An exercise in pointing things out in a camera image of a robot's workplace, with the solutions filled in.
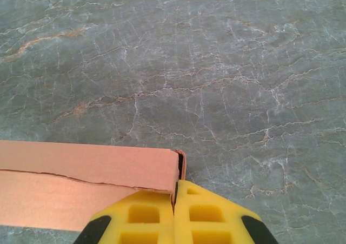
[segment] black rubber grip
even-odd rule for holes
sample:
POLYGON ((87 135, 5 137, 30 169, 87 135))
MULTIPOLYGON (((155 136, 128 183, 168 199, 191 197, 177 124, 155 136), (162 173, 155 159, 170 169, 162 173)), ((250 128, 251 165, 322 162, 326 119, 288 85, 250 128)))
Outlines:
POLYGON ((98 244, 110 221, 111 217, 107 215, 90 221, 74 244, 98 244))
POLYGON ((251 216, 243 216, 242 221, 255 244, 278 244, 262 221, 251 216))

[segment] square hole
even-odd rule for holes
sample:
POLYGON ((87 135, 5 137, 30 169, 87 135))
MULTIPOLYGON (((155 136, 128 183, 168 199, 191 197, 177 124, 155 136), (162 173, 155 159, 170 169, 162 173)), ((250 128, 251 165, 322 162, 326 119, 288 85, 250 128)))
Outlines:
POLYGON ((155 206, 132 205, 128 223, 160 223, 160 212, 155 206))
POLYGON ((190 207, 190 221, 224 222, 222 211, 215 205, 193 205, 190 207))
POLYGON ((119 244, 157 244, 158 232, 122 232, 119 244))
POLYGON ((192 231, 194 244, 231 244, 229 232, 212 232, 203 230, 192 231))

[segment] stone surface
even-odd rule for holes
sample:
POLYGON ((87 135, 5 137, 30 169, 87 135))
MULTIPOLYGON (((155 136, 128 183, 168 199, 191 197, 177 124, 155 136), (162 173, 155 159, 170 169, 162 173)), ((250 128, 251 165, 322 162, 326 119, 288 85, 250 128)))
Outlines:
POLYGON ((183 149, 280 243, 344 243, 345 1, 0 0, 0 139, 183 149))

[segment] marble surface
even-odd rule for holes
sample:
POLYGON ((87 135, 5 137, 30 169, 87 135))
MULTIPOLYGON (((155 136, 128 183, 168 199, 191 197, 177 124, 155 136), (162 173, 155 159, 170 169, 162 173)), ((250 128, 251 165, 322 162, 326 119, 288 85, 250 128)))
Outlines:
POLYGON ((280 243, 345 243, 345 2, 0 0, 0 139, 182 149, 280 243))

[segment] yellow tool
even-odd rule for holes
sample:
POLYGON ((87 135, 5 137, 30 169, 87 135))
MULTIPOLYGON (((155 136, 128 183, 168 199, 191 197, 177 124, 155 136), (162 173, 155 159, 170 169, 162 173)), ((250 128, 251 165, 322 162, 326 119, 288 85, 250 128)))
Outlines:
POLYGON ((277 244, 261 218, 189 181, 139 191, 95 214, 74 244, 277 244))

